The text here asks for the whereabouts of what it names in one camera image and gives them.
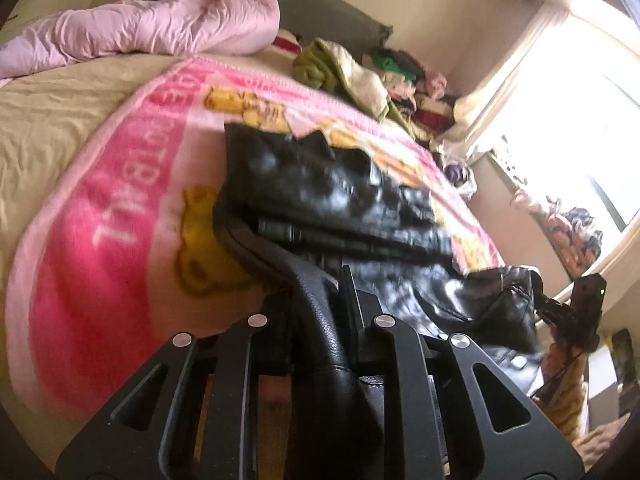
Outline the right hand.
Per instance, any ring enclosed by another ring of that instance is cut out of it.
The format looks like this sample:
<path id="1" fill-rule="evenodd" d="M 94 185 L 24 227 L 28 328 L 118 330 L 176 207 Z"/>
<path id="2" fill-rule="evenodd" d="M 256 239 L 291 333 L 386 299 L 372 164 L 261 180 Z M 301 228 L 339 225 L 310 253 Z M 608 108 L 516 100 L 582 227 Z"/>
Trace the right hand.
<path id="1" fill-rule="evenodd" d="M 582 412 L 587 387 L 584 374 L 588 354 L 582 348 L 570 346 L 552 325 L 552 343 L 544 354 L 541 373 L 544 383 L 533 394 L 538 408 L 553 422 L 568 442 L 582 434 Z"/>

